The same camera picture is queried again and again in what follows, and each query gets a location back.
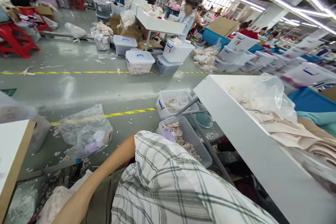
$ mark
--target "gray epoxy floor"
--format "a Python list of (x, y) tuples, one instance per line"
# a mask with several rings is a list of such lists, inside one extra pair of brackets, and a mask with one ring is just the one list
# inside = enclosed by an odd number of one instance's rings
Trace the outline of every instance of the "gray epoxy floor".
[[(80, 24), (84, 23), (78, 20), (76, 15), (71, 15), (70, 19)], [(85, 26), (84, 29), (89, 30), (91, 22), (88, 23), (86, 20)], [(128, 71), (123, 58), (103, 59), (102, 62), (105, 64), (97, 63), (94, 59), (98, 59), (99, 55), (110, 54), (113, 51), (97, 52), (93, 42), (78, 43), (71, 40), (42, 38), (37, 45), (41, 51), (32, 50), (32, 56), (29, 59), (1, 56), (0, 72), (22, 72), (28, 66), (33, 66), (32, 71), (38, 72), (116, 71), (117, 68), (120, 71)], [(191, 58), (188, 58), (178, 71), (201, 70)], [(205, 77), (204, 73), (176, 73), (167, 77), (161, 77), (156, 73), (143, 76), (130, 76), (128, 73), (120, 75), (118, 73), (0, 75), (0, 89), (16, 88), (17, 91), (12, 98), (38, 108), (39, 114), (46, 116), (50, 122), (57, 122), (61, 117), (99, 103), (102, 103), (105, 114), (154, 108), (159, 91), (192, 91)], [(104, 151), (89, 157), (93, 166), (100, 165), (107, 158), (107, 154), (111, 154), (130, 134), (138, 130), (154, 132), (160, 121), (156, 111), (110, 117), (108, 120), (114, 127), (113, 138)], [(34, 156), (25, 158), (21, 168), (22, 173), (25, 173), (27, 168), (38, 170), (47, 165), (51, 166), (65, 156), (63, 152), (70, 145), (67, 145), (62, 137), (54, 137), (54, 127), (52, 129), (53, 131), (48, 134), (41, 150)], [(61, 152), (61, 154), (55, 157), (55, 152)]]

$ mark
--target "ceiling light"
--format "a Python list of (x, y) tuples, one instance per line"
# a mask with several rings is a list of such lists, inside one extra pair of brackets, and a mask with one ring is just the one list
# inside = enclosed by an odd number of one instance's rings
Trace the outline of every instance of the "ceiling light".
[(263, 10), (260, 10), (260, 9), (258, 9), (256, 7), (253, 7), (253, 6), (250, 6), (250, 8), (253, 9), (253, 10), (255, 10), (255, 11), (258, 11), (258, 12), (263, 12)]
[(316, 25), (308, 24), (308, 23), (301, 23), (301, 24), (304, 24), (304, 25), (306, 25), (306, 26), (311, 26), (311, 27), (317, 27)]
[(297, 23), (292, 23), (292, 22), (288, 22), (288, 21), (285, 21), (286, 24), (290, 24), (290, 25), (293, 25), (293, 26), (300, 26), (299, 24)]

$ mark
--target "white workbench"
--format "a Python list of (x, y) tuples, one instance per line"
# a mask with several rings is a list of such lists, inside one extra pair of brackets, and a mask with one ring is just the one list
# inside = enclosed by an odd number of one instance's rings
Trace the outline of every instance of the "white workbench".
[(194, 92), (291, 224), (335, 224), (336, 198), (226, 91), (247, 78), (208, 75)]
[(0, 124), (0, 223), (3, 223), (35, 122)]

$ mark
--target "red stool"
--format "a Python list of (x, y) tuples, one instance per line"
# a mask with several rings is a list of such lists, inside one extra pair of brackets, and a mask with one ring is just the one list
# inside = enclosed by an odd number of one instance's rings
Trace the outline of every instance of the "red stool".
[[(15, 38), (13, 35), (13, 31), (19, 31), (25, 39)], [(7, 52), (16, 53), (21, 58), (30, 58), (29, 50), (32, 48), (38, 48), (32, 39), (18, 26), (16, 26), (13, 22), (0, 23), (0, 37), (2, 37), (5, 41), (0, 42), (0, 52), (3, 55), (6, 55)]]
[(39, 31), (43, 31), (43, 30), (49, 30), (52, 31), (52, 29), (50, 28), (50, 26), (47, 24), (47, 22), (44, 20), (43, 16), (41, 15), (41, 13), (36, 10), (35, 7), (20, 7), (19, 6), (19, 10), (21, 12), (21, 14), (26, 15), (26, 16), (34, 16), (34, 13), (36, 13), (37, 15), (39, 15), (43, 21), (43, 24), (39, 24), (37, 29)]
[(75, 6), (75, 9), (82, 9), (82, 11), (85, 11), (85, 6), (83, 4), (83, 0), (73, 0), (73, 4)]

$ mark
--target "yellow and black tape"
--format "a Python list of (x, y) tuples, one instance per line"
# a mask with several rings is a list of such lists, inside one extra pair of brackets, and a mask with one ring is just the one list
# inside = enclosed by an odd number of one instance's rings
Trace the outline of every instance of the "yellow and black tape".
[[(132, 110), (132, 111), (125, 111), (125, 112), (119, 112), (119, 113), (113, 113), (113, 114), (106, 114), (105, 117), (109, 118), (109, 117), (114, 117), (114, 116), (124, 116), (127, 114), (139, 114), (139, 113), (143, 113), (143, 112), (148, 112), (148, 111), (155, 111), (156, 108), (145, 108), (145, 109), (141, 109), (141, 110)], [(51, 123), (53, 126), (57, 125), (57, 122), (52, 122)]]

